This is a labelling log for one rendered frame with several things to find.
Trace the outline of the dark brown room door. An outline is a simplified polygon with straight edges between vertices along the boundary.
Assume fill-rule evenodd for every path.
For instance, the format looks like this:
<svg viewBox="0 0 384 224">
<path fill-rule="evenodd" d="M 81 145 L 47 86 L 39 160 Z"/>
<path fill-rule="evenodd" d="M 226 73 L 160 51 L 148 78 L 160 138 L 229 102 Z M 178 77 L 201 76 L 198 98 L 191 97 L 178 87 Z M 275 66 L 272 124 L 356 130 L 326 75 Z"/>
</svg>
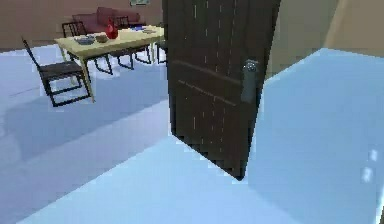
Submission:
<svg viewBox="0 0 384 224">
<path fill-rule="evenodd" d="M 245 176 L 281 0 L 164 0 L 171 133 Z M 243 66 L 258 62 L 252 103 Z"/>
</svg>

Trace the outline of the grey plate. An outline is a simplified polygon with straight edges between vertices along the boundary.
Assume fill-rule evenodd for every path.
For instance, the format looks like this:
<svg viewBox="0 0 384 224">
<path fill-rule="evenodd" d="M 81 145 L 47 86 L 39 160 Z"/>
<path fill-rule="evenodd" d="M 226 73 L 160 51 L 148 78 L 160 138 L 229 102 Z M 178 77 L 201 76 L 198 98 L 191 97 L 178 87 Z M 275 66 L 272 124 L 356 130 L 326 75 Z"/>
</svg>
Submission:
<svg viewBox="0 0 384 224">
<path fill-rule="evenodd" d="M 84 36 L 75 38 L 75 41 L 80 45 L 91 45 L 95 42 L 95 38 L 93 36 Z"/>
</svg>

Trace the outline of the pale yellow dining table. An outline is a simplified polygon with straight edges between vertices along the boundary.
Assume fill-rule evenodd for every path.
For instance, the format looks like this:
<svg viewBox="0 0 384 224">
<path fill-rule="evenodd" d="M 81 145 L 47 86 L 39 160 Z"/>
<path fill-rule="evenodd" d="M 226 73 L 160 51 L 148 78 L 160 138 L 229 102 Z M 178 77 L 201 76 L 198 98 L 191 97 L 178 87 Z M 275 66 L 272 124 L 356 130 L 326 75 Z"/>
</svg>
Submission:
<svg viewBox="0 0 384 224">
<path fill-rule="evenodd" d="M 64 60 L 67 60 L 65 51 L 71 52 L 78 57 L 80 66 L 84 72 L 85 85 L 89 90 L 92 102 L 95 102 L 92 86 L 88 77 L 86 60 L 90 57 L 147 44 L 150 45 L 151 52 L 154 52 L 154 43 L 164 38 L 164 29 L 156 26 L 146 26 L 146 29 L 151 30 L 151 33 L 145 34 L 143 31 L 122 29 L 119 31 L 116 39 L 108 40 L 106 43 L 95 42 L 91 45 L 80 45 L 73 37 L 57 38 L 55 42 L 58 45 Z"/>
</svg>

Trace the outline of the red sofa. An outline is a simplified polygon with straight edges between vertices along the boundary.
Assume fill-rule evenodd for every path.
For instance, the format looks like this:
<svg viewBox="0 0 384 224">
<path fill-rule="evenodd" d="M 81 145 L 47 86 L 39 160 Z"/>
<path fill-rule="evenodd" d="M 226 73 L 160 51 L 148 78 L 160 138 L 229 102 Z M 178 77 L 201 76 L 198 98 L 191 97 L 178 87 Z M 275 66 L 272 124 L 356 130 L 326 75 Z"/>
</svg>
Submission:
<svg viewBox="0 0 384 224">
<path fill-rule="evenodd" d="M 145 25 L 144 18 L 132 10 L 120 10 L 109 7 L 98 7 L 93 13 L 82 13 L 72 16 L 74 21 L 81 21 L 89 34 L 100 33 L 106 30 L 109 21 L 116 17 L 128 17 L 131 26 Z"/>
</svg>

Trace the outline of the black dining chair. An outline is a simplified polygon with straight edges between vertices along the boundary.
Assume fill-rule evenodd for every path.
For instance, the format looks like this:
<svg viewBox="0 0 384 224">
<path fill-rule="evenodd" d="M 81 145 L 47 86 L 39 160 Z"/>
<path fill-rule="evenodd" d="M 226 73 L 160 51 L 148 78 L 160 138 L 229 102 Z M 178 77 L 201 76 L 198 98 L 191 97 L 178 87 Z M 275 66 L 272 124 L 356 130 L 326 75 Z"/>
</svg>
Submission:
<svg viewBox="0 0 384 224">
<path fill-rule="evenodd" d="M 71 33 L 71 37 L 80 36 L 80 35 L 85 35 L 85 36 L 88 35 L 88 32 L 86 31 L 86 28 L 85 28 L 85 26 L 84 26 L 82 21 L 66 22 L 66 23 L 63 23 L 61 25 L 61 27 L 62 27 L 62 33 L 63 33 L 63 37 L 64 38 L 67 37 L 67 32 Z M 98 60 L 101 59 L 101 58 L 104 58 L 105 62 L 107 63 L 107 66 L 108 66 L 107 70 L 102 69 L 99 66 Z M 108 57 L 107 54 L 98 55 L 98 56 L 94 56 L 94 57 L 90 57 L 90 58 L 86 59 L 86 61 L 90 61 L 90 60 L 94 61 L 96 69 L 99 70 L 100 72 L 107 73 L 107 74 L 110 74 L 110 75 L 113 74 L 111 63 L 110 63 L 110 60 L 109 60 L 109 57 Z"/>
<path fill-rule="evenodd" d="M 164 53 L 167 53 L 167 51 L 168 51 L 166 38 L 163 38 L 162 40 L 156 42 L 155 45 L 157 48 L 157 52 L 156 52 L 157 62 L 158 63 L 166 63 L 167 60 L 160 60 L 160 50 L 163 50 Z"/>
<path fill-rule="evenodd" d="M 119 29 L 128 29 L 130 27 L 129 17 L 128 16 L 116 16 L 113 20 L 114 25 Z M 139 52 L 145 52 L 147 55 L 147 59 L 143 60 L 138 57 Z M 145 64 L 151 64 L 151 56 L 149 51 L 149 44 L 147 45 L 140 45 L 133 48 L 126 48 L 118 51 L 114 51 L 111 53 L 112 57 L 115 57 L 117 59 L 117 63 L 124 68 L 133 70 L 133 60 L 137 60 L 139 62 L 145 63 Z M 121 62 L 121 58 L 123 56 L 128 56 L 130 64 L 126 65 Z"/>
<path fill-rule="evenodd" d="M 44 91 L 46 95 L 50 98 L 53 107 L 64 106 L 64 105 L 71 104 L 71 103 L 91 97 L 89 87 L 86 85 L 83 69 L 81 68 L 80 65 L 78 65 L 74 61 L 64 61 L 59 63 L 40 65 L 37 62 L 28 42 L 24 38 L 21 38 L 21 40 L 23 42 L 23 45 L 29 57 L 31 58 L 32 62 L 35 64 L 35 67 L 40 76 L 40 80 L 43 84 Z M 63 88 L 60 90 L 52 89 L 51 87 L 52 81 L 64 80 L 68 78 L 75 78 L 77 80 L 77 85 L 73 87 Z M 69 100 L 65 100 L 61 102 L 55 101 L 56 95 L 73 91 L 76 89 L 80 89 L 82 87 L 85 87 L 85 90 L 87 92 L 86 95 L 82 95 L 76 98 L 71 98 Z"/>
</svg>

